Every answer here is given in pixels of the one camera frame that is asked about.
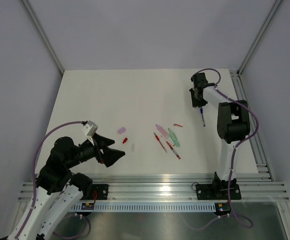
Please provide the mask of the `blue grip gel pen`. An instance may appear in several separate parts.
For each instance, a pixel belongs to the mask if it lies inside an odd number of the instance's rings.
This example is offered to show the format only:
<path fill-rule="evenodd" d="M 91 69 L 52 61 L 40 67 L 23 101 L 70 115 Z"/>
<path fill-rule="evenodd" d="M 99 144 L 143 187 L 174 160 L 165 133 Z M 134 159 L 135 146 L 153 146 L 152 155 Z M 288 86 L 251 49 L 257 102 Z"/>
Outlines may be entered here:
<path fill-rule="evenodd" d="M 203 107 L 199 107 L 199 111 L 200 111 L 200 115 L 201 115 L 201 119 L 202 119 L 202 124 L 205 127 L 206 123 L 205 123 L 205 119 L 204 119 L 204 110 Z"/>

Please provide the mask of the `red grip gel pen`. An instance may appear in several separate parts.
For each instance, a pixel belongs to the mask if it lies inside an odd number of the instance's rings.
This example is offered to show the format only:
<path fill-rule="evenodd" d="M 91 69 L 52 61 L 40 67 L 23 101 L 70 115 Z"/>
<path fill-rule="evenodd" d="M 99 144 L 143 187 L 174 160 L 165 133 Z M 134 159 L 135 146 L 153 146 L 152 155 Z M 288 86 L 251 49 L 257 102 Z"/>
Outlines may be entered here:
<path fill-rule="evenodd" d="M 164 150 L 164 152 L 167 154 L 167 149 L 162 144 L 162 142 L 161 142 L 160 138 L 158 137 L 158 135 L 155 132 L 153 134 L 154 134 L 156 140 L 158 141 L 158 143 L 160 144 L 160 146 L 162 147 L 162 149 Z"/>

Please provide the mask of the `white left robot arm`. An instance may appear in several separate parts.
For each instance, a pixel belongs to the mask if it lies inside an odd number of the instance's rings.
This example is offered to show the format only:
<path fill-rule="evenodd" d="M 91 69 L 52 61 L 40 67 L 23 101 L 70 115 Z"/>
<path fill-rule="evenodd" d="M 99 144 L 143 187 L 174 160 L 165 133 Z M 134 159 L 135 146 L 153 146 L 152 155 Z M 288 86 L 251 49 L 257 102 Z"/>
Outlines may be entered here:
<path fill-rule="evenodd" d="M 67 212 L 79 200 L 106 200 L 108 185 L 93 185 L 83 173 L 71 168 L 95 158 L 107 168 L 125 156 L 112 149 L 114 140 L 95 134 L 92 140 L 75 145 L 67 136 L 57 139 L 45 166 L 34 177 L 32 203 L 7 240 L 48 240 Z"/>

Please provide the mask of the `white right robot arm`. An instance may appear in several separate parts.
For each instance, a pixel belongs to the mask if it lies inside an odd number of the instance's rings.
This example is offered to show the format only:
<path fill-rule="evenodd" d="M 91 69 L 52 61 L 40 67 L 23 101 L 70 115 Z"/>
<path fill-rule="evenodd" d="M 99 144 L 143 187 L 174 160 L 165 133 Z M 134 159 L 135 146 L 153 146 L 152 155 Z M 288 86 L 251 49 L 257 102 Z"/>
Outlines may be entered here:
<path fill-rule="evenodd" d="M 235 170 L 240 144 L 251 131 L 248 103 L 245 100 L 232 100 L 220 93 L 216 83 L 209 83 L 205 73 L 196 72 L 191 77 L 191 102 L 193 108 L 202 108 L 207 104 L 217 110 L 216 130 L 221 139 L 219 166 L 214 173 L 212 193 L 217 198 L 224 198 L 230 187 L 236 184 Z"/>

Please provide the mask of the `clear small pen cap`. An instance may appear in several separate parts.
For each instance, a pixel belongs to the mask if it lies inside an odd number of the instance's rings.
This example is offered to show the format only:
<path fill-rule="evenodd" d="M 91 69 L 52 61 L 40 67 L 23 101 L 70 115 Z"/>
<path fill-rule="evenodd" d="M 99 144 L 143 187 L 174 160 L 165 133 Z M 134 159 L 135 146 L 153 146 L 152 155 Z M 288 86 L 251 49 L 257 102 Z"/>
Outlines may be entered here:
<path fill-rule="evenodd" d="M 131 145 L 131 151 L 132 151 L 132 152 L 135 152 L 135 149 L 136 149 L 136 144 L 133 143 L 133 144 Z"/>

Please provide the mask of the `red ink clear pen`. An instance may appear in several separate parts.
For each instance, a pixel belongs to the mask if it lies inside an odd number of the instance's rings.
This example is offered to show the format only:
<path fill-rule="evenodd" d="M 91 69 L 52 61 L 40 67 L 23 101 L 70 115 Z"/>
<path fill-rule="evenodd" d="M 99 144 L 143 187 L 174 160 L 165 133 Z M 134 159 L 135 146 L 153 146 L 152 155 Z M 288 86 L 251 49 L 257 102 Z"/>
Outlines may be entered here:
<path fill-rule="evenodd" d="M 173 152 L 173 154 L 180 160 L 181 157 L 179 156 L 179 154 L 176 152 L 176 150 L 173 148 L 173 146 L 168 142 L 166 141 L 166 144 L 168 145 L 168 147 L 170 148 L 170 150 Z"/>

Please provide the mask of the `green highlighter pen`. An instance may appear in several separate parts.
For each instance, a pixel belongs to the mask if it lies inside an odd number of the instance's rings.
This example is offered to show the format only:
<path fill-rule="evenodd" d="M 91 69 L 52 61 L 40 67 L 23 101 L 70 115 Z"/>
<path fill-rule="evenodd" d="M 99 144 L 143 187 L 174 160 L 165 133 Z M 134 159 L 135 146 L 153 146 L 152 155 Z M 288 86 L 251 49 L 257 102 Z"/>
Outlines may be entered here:
<path fill-rule="evenodd" d="M 179 147 L 180 147 L 180 142 L 179 142 L 179 140 L 178 140 L 176 134 L 175 134 L 175 133 L 174 133 L 170 128 L 168 128 L 168 133 L 169 133 L 169 136 L 170 136 L 170 138 L 171 138 L 173 144 L 174 144 L 177 148 L 179 148 Z"/>

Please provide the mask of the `pink highlighter cap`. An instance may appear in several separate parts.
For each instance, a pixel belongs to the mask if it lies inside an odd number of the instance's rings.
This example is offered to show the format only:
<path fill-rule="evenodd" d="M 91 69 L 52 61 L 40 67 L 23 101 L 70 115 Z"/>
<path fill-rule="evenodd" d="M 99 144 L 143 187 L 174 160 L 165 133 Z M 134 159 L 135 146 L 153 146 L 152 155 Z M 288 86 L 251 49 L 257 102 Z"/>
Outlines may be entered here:
<path fill-rule="evenodd" d="M 117 130 L 117 133 L 118 134 L 122 134 L 126 131 L 126 128 L 125 127 L 121 127 L 120 129 Z"/>

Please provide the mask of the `left circuit board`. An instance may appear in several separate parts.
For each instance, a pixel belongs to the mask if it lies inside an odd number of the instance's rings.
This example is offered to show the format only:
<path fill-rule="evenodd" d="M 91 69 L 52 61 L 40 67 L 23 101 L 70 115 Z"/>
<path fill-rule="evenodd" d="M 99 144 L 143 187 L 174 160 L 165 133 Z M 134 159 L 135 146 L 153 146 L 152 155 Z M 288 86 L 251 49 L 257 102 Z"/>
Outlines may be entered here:
<path fill-rule="evenodd" d="M 83 202 L 81 204 L 81 210 L 82 211 L 87 211 L 87 212 L 92 212 L 95 209 L 95 204 L 91 202 Z"/>

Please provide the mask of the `circuit board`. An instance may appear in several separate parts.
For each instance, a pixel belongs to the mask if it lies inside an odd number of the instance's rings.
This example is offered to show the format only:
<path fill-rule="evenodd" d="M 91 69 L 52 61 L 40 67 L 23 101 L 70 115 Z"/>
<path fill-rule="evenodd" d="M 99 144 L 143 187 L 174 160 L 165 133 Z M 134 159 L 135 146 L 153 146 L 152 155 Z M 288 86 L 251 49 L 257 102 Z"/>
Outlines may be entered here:
<path fill-rule="evenodd" d="M 81 210 L 82 211 L 87 211 L 87 212 L 92 212 L 95 209 L 95 204 L 91 202 L 83 202 L 81 204 Z"/>
<path fill-rule="evenodd" d="M 231 205 L 227 203 L 215 203 L 215 214 L 227 214 L 231 212 Z"/>

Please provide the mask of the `thin white red marker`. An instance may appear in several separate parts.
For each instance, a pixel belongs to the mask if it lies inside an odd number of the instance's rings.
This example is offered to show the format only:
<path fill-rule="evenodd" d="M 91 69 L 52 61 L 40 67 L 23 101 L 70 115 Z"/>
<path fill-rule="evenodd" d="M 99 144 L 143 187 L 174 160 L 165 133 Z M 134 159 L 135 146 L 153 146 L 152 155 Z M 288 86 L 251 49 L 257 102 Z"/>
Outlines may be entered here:
<path fill-rule="evenodd" d="M 169 140 L 169 139 L 167 139 L 166 137 L 164 137 L 163 135 L 161 135 L 161 137 L 166 141 L 166 142 L 168 142 L 171 146 L 175 146 L 174 145 L 174 143 L 171 141 L 171 140 Z"/>

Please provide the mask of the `right circuit board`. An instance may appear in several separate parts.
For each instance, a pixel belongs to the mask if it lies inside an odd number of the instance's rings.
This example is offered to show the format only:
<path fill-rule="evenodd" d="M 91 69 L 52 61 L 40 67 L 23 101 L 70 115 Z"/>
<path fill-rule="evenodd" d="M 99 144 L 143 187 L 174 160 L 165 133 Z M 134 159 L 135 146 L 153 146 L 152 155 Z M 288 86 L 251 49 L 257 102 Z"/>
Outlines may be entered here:
<path fill-rule="evenodd" d="M 227 214 L 231 212 L 231 205 L 227 203 L 215 203 L 215 214 Z"/>

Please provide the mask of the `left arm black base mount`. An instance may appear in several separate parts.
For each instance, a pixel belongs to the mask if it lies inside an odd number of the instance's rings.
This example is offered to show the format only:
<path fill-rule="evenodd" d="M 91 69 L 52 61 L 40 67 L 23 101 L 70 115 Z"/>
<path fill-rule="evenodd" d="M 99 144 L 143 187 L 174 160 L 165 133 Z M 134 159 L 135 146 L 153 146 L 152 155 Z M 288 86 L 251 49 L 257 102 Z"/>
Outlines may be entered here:
<path fill-rule="evenodd" d="M 93 184 L 92 186 L 88 186 L 87 189 L 83 191 L 83 197 L 81 200 L 107 200 L 108 192 L 108 184 Z"/>

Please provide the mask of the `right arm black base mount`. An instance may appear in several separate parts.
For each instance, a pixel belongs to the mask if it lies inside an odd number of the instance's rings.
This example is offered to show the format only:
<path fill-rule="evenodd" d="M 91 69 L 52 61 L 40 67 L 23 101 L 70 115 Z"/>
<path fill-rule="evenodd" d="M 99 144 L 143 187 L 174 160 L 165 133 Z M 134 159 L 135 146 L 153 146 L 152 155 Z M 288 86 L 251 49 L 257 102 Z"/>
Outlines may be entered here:
<path fill-rule="evenodd" d="M 193 189 L 198 200 L 241 200 L 242 195 L 238 184 L 231 185 L 228 192 L 228 186 L 221 186 L 220 189 L 214 189 L 212 184 L 194 183 Z"/>

